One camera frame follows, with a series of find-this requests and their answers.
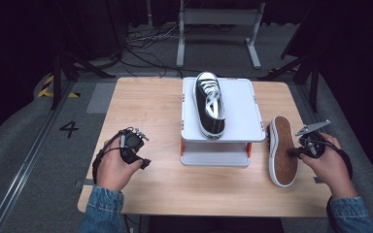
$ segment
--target person's left hand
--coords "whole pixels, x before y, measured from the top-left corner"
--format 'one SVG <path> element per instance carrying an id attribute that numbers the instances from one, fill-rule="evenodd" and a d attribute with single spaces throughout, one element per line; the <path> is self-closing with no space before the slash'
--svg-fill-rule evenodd
<path id="1" fill-rule="evenodd" d="M 116 150 L 111 150 L 104 155 L 96 176 L 96 185 L 115 192 L 120 192 L 128 184 L 132 175 L 143 163 L 141 159 L 131 164 L 125 163 L 120 157 L 119 146 L 120 136 L 106 148 L 106 150 Z"/>

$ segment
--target wooden table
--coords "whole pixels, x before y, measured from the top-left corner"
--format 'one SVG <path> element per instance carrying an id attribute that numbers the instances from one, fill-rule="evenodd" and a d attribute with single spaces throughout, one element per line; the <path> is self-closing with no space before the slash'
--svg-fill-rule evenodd
<path id="1" fill-rule="evenodd" d="M 282 115 L 291 122 L 293 132 L 302 128 L 303 122 L 285 83 L 253 84 L 265 126 L 272 117 Z M 105 141 L 120 129 L 133 126 L 150 138 L 138 154 L 152 160 L 151 165 L 136 172 L 122 190 L 123 213 L 326 216 L 329 188 L 315 183 L 314 172 L 302 161 L 292 186 L 277 187 L 272 183 L 267 140 L 253 144 L 252 162 L 247 168 L 183 165 L 180 158 L 182 89 L 183 81 L 178 79 L 121 78 L 117 82 L 93 158 Z M 91 174 L 89 166 L 86 177 L 92 179 Z M 91 191 L 91 186 L 84 186 L 78 203 L 82 212 Z"/>

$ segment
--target denim jacket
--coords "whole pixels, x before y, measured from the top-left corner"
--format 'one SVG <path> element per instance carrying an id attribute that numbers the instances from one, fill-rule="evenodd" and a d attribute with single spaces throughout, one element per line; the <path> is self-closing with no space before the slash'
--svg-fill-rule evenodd
<path id="1" fill-rule="evenodd" d="M 361 197 L 332 199 L 332 216 L 339 232 L 373 232 L 373 222 Z M 125 232 L 119 213 L 123 194 L 95 186 L 79 232 Z M 336 232 L 330 225 L 327 232 Z"/>

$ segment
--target sneaker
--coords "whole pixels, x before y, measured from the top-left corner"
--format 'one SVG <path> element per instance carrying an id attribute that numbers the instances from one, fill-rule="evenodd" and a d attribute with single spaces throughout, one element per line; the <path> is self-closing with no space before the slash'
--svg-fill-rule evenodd
<path id="1" fill-rule="evenodd" d="M 284 116 L 275 116 L 268 128 L 269 175 L 275 185 L 290 186 L 298 172 L 298 157 L 290 156 L 287 152 L 294 148 L 290 123 Z"/>
<path id="2" fill-rule="evenodd" d="M 199 126 L 204 137 L 219 139 L 225 127 L 225 116 L 217 76 L 203 72 L 193 87 L 193 100 L 199 116 Z"/>

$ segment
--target shoe sole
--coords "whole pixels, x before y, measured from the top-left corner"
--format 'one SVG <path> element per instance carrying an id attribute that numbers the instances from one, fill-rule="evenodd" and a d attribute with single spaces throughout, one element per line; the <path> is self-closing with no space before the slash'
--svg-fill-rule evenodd
<path id="1" fill-rule="evenodd" d="M 290 123 L 284 116 L 275 116 L 269 128 L 269 175 L 275 185 L 290 186 L 298 173 L 298 158 L 287 152 L 294 148 Z"/>
<path id="2" fill-rule="evenodd" d="M 192 97 L 193 97 L 193 102 L 195 103 L 195 109 L 196 109 L 196 113 L 198 115 L 198 121 L 199 121 L 199 128 L 201 129 L 201 134 L 207 138 L 207 139 L 211 139 L 211 140 L 216 140 L 216 139 L 219 139 L 222 135 L 223 135 L 223 131 L 219 134 L 213 134 L 211 132 L 208 132 L 204 126 L 202 126 L 202 123 L 201 123 L 201 120 L 200 120 L 200 115 L 199 115 L 199 110 L 198 110 L 198 105 L 196 104 L 196 82 L 198 81 L 198 79 L 195 79 L 195 83 L 193 84 L 193 93 L 192 93 Z"/>

